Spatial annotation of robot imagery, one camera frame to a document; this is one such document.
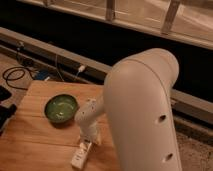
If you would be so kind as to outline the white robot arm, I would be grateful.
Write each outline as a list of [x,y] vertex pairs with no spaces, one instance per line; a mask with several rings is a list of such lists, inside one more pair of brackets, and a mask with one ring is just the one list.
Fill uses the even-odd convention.
[[75,116],[81,139],[99,143],[97,118],[106,114],[122,171],[182,171],[171,106],[178,74],[176,57],[160,48],[116,63],[102,95]]

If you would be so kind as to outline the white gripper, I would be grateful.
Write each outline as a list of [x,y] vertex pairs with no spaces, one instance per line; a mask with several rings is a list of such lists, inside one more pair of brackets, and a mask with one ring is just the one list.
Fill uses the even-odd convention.
[[98,146],[102,145],[102,138],[100,135],[98,123],[96,121],[89,125],[84,125],[80,127],[80,147],[87,147],[87,141],[92,142]]

